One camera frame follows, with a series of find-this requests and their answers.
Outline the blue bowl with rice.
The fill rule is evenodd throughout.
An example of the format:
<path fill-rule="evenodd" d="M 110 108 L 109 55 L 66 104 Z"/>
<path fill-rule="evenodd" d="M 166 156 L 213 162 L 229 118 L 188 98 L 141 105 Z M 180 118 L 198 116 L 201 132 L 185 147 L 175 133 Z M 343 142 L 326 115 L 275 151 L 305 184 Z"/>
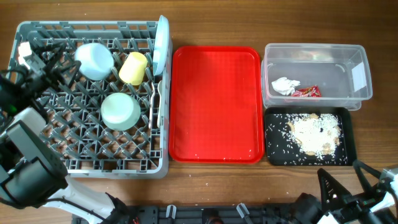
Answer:
<path fill-rule="evenodd" d="M 107 78 L 114 67 L 111 51 L 100 43 L 79 46 L 75 51 L 74 59 L 81 63 L 79 72 L 94 81 Z"/>

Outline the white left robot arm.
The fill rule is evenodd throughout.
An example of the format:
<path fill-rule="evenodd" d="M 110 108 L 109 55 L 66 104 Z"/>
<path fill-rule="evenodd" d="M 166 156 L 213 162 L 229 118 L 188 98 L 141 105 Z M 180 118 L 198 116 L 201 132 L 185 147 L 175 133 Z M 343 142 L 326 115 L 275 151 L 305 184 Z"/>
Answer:
<path fill-rule="evenodd" d="M 35 50 L 25 56 L 28 68 L 12 69 L 14 82 L 1 70 L 1 203 L 27 207 L 58 208 L 85 219 L 88 223 L 128 223 L 129 208 L 106 192 L 96 192 L 68 175 L 65 164 L 40 139 L 48 123 L 47 112 L 37 98 L 47 89 L 72 86 L 63 74 L 80 61 L 66 66 L 56 64 L 63 56 L 64 42 Z"/>

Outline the white plastic fork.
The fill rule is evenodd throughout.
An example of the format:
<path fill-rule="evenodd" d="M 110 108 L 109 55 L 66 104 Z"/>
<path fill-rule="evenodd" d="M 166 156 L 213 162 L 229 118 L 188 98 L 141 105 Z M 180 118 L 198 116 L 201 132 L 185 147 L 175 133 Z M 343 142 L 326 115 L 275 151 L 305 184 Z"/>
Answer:
<path fill-rule="evenodd" d="M 155 97 L 155 85 L 151 82 L 152 94 L 150 96 L 150 108 L 149 108 L 149 129 L 152 129 L 153 125 L 153 110 L 154 110 L 154 97 Z"/>

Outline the light green bowl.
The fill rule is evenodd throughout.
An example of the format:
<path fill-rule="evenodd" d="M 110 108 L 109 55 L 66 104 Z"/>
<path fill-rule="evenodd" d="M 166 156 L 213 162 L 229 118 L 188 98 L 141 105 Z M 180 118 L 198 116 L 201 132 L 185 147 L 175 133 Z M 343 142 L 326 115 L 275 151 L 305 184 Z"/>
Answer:
<path fill-rule="evenodd" d="M 138 122 L 141 107 L 136 99 L 126 93 L 112 93 L 103 100 L 100 114 L 108 128 L 125 131 Z"/>

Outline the yellow plastic cup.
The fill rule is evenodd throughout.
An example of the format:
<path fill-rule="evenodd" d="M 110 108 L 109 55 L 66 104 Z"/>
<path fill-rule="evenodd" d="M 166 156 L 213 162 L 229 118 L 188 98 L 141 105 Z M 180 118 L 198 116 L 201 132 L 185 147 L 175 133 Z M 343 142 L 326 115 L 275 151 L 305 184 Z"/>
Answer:
<path fill-rule="evenodd" d="M 144 79 L 146 68 L 146 56 L 139 52 L 131 52 L 125 59 L 119 71 L 119 78 L 124 83 L 138 86 Z"/>

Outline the red snack wrapper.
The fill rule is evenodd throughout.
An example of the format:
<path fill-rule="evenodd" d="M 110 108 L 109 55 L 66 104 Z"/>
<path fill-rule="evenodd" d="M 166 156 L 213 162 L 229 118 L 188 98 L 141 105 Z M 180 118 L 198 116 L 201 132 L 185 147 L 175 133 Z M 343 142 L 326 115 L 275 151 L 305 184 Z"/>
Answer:
<path fill-rule="evenodd" d="M 295 90 L 292 93 L 293 97 L 321 97 L 319 87 L 317 85 Z"/>

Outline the white tissue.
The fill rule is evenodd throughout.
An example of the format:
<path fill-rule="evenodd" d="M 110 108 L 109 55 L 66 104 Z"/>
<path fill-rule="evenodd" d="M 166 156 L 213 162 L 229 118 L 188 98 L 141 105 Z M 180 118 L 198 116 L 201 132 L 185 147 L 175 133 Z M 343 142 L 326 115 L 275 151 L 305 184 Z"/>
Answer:
<path fill-rule="evenodd" d="M 289 96 L 295 92 L 295 89 L 300 85 L 300 81 L 281 77 L 273 81 L 271 85 L 276 92 L 284 96 Z"/>

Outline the light blue plate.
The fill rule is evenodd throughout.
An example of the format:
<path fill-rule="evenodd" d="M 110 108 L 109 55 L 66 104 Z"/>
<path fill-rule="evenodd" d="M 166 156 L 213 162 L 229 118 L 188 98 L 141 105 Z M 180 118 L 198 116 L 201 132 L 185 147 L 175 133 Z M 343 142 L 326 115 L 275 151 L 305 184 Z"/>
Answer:
<path fill-rule="evenodd" d="M 154 42 L 153 73 L 155 76 L 160 75 L 165 68 L 169 49 L 169 40 L 169 20 L 165 16 L 161 15 L 157 23 Z"/>

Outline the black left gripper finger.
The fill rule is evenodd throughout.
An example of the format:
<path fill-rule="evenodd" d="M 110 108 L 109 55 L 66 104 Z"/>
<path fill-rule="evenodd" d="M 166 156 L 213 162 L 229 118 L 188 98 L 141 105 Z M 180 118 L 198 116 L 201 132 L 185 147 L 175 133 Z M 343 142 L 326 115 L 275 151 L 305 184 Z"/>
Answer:
<path fill-rule="evenodd" d="M 55 68 L 54 74 L 59 84 L 71 88 L 75 82 L 76 77 L 78 76 L 80 67 L 81 67 L 81 62 L 79 60 L 76 60 L 64 67 Z"/>
<path fill-rule="evenodd" d="M 33 52 L 43 61 L 45 64 L 44 71 L 48 72 L 53 69 L 55 64 L 62 58 L 66 47 L 66 42 L 59 42 L 44 47 L 34 47 Z"/>

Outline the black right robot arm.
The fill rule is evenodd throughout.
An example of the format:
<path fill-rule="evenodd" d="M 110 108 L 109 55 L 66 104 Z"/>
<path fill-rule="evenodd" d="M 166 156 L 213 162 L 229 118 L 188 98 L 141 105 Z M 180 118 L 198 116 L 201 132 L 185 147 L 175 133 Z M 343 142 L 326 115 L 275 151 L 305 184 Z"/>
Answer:
<path fill-rule="evenodd" d="M 292 223 L 397 223 L 397 167 L 378 171 L 355 160 L 363 192 L 353 195 L 325 169 L 318 169 L 321 199 L 302 193 L 291 205 Z"/>

